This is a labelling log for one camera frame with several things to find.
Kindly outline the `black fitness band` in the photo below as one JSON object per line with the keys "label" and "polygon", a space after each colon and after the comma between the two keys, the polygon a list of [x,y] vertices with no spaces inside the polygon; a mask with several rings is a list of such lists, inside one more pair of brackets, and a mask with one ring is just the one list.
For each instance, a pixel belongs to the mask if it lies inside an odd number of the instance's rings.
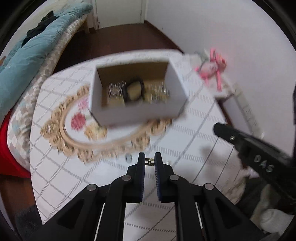
{"label": "black fitness band", "polygon": [[139,77],[132,78],[121,88],[121,92],[125,103],[144,100],[144,81]]}

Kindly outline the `white patterned tablecloth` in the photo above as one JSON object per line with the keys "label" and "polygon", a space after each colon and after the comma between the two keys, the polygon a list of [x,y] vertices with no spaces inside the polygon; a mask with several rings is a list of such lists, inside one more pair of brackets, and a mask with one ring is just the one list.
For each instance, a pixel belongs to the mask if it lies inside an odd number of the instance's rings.
{"label": "white patterned tablecloth", "polygon": [[[102,127],[90,115],[88,93],[96,66],[169,58],[181,75],[189,101],[174,120]],[[88,184],[103,186],[124,175],[144,152],[160,152],[190,183],[213,184],[237,202],[245,171],[236,150],[213,134],[225,121],[217,102],[196,77],[184,54],[173,50],[109,55],[60,71],[41,86],[30,136],[30,170],[37,210],[49,221]]]}

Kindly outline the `white cardboard box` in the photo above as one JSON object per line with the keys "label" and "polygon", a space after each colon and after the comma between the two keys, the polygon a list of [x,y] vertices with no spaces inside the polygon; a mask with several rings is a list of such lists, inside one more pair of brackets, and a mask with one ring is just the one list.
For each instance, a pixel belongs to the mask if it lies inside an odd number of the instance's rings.
{"label": "white cardboard box", "polygon": [[95,67],[89,111],[102,126],[128,125],[179,116],[189,100],[169,58]]}

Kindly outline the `pink plush toy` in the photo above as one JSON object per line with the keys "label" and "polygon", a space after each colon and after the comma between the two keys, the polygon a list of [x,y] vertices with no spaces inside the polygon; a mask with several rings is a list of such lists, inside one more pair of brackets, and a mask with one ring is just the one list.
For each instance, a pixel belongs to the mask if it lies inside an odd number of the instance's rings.
{"label": "pink plush toy", "polygon": [[206,86],[209,85],[209,80],[216,78],[217,90],[222,91],[221,73],[224,72],[227,66],[226,60],[216,51],[215,48],[210,49],[209,57],[198,54],[201,57],[202,63],[195,68],[195,72],[204,80]]}

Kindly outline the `checkered bed sheet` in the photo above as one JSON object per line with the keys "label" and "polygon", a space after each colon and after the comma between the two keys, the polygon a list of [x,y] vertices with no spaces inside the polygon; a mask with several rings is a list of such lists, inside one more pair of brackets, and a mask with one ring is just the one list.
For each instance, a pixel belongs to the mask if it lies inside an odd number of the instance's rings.
{"label": "checkered bed sheet", "polygon": [[46,56],[36,76],[12,109],[8,121],[6,142],[15,163],[26,171],[30,170],[31,125],[41,86],[53,74],[63,51],[78,29],[86,24],[86,19],[86,14],[79,16],[66,28],[54,48]]}

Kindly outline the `light blue quilt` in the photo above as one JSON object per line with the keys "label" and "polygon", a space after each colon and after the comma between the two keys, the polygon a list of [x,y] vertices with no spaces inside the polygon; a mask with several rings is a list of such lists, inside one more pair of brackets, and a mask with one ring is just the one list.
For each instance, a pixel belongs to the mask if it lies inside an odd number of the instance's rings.
{"label": "light blue quilt", "polygon": [[92,4],[86,2],[71,6],[10,58],[1,71],[1,121],[16,104],[68,26],[92,9]]}

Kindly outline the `white door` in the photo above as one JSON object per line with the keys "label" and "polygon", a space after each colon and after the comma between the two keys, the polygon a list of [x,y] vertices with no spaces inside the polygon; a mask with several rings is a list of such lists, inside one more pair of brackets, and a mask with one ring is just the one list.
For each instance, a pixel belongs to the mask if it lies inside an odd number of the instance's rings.
{"label": "white door", "polygon": [[95,0],[93,5],[93,25],[95,30],[144,23],[148,1],[145,0]]}

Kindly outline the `black clothing on bed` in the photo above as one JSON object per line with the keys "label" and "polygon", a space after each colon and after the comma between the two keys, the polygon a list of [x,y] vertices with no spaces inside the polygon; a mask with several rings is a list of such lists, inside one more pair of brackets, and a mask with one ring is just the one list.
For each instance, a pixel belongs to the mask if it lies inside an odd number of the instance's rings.
{"label": "black clothing on bed", "polygon": [[21,47],[23,47],[30,39],[43,32],[45,28],[48,27],[48,25],[55,21],[57,18],[58,16],[55,16],[54,12],[50,11],[45,17],[41,19],[41,21],[35,28],[27,31],[26,37],[23,40]]}

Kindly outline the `white wall socket strip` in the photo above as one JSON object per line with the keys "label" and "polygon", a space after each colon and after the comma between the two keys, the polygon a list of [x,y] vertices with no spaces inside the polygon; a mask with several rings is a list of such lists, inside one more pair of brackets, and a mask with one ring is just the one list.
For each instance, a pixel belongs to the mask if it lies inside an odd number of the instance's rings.
{"label": "white wall socket strip", "polygon": [[264,138],[264,132],[260,127],[255,114],[252,111],[252,108],[247,101],[242,89],[240,86],[235,83],[233,84],[233,94],[234,99],[237,102],[237,105],[242,113],[242,116],[246,122],[248,131],[255,137],[259,139]]}

